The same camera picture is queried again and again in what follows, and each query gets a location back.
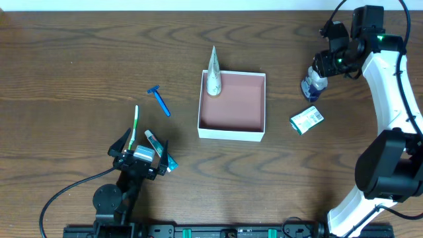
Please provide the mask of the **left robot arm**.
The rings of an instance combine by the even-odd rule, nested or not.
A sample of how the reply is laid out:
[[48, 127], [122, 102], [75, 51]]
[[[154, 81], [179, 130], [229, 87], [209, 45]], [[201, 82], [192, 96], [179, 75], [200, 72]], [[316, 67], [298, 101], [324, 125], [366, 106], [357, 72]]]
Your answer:
[[113, 157], [113, 169], [120, 171], [116, 183], [105, 184], [98, 188], [93, 196], [96, 209], [93, 223], [95, 238], [136, 238], [146, 237], [144, 225], [131, 221], [132, 212], [137, 201], [142, 182], [154, 180], [157, 175], [165, 175], [168, 162], [167, 146], [156, 168], [152, 160], [143, 159], [135, 151], [124, 150], [131, 130], [114, 142], [108, 149], [108, 155]]

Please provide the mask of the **teal toothpaste tube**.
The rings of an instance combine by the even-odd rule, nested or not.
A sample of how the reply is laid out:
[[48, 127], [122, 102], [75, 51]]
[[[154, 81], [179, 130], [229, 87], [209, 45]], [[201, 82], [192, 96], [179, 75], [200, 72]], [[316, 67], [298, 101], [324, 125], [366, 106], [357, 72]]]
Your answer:
[[[162, 143], [156, 138], [156, 136], [150, 130], [146, 130], [144, 134], [147, 140], [149, 141], [149, 143], [153, 146], [156, 153], [159, 156], [162, 156], [162, 153], [164, 150], [164, 146], [162, 145]], [[170, 154], [168, 154], [168, 164], [169, 164], [167, 168], [168, 172], [172, 172], [178, 167], [178, 163], [173, 159], [173, 157]]]

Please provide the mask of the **green white soap packet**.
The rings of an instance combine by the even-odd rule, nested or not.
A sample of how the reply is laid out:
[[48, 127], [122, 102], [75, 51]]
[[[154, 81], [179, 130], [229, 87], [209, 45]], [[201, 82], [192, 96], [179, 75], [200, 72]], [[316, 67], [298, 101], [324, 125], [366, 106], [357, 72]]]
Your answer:
[[299, 135], [303, 135], [311, 128], [324, 121], [323, 115], [315, 106], [310, 106], [303, 112], [291, 117], [289, 122]]

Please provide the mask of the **blue disposable razor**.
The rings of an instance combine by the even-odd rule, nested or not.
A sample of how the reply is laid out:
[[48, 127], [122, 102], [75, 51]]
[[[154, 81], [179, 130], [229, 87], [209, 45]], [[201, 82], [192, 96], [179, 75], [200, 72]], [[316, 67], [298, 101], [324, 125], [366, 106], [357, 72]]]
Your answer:
[[163, 112], [165, 113], [166, 116], [170, 117], [171, 116], [171, 112], [168, 109], [168, 107], [166, 106], [164, 100], [162, 99], [162, 97], [160, 96], [159, 92], [159, 85], [155, 85], [154, 87], [150, 88], [147, 90], [147, 94], [154, 94], [157, 102], [159, 103], [160, 107], [162, 108]]

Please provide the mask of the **white lotion tube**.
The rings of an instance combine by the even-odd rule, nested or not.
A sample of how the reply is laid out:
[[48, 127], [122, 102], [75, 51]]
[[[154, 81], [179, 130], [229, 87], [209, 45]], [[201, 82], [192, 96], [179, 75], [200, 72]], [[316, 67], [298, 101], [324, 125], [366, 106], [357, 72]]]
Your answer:
[[208, 65], [206, 90], [211, 97], [218, 97], [222, 90], [221, 74], [215, 46], [212, 49]]

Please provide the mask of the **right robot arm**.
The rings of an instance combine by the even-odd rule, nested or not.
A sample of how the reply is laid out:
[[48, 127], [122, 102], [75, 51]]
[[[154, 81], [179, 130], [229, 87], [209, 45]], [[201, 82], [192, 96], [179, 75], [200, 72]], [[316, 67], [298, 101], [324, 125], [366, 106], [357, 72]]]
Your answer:
[[390, 225], [373, 219], [396, 204], [422, 193], [422, 114], [406, 69], [408, 36], [387, 34], [384, 9], [366, 5], [354, 10], [352, 26], [328, 20], [321, 36], [330, 48], [315, 55], [301, 91], [315, 102], [328, 78], [364, 77], [371, 89], [378, 135], [360, 155], [355, 185], [325, 220], [290, 217], [281, 227], [174, 226], [173, 237], [392, 237]]

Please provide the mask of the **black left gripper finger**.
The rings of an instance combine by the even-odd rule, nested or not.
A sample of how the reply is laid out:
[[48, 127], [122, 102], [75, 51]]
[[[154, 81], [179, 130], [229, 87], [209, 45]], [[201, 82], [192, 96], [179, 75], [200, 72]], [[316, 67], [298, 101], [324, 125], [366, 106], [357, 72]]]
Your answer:
[[129, 138], [131, 128], [128, 128], [124, 135], [115, 141], [108, 149], [108, 155], [120, 155]]
[[166, 141], [165, 145], [163, 146], [163, 150], [162, 150], [162, 154], [161, 154], [159, 166], [158, 166], [159, 175], [164, 175], [169, 167], [168, 144], [169, 142]]

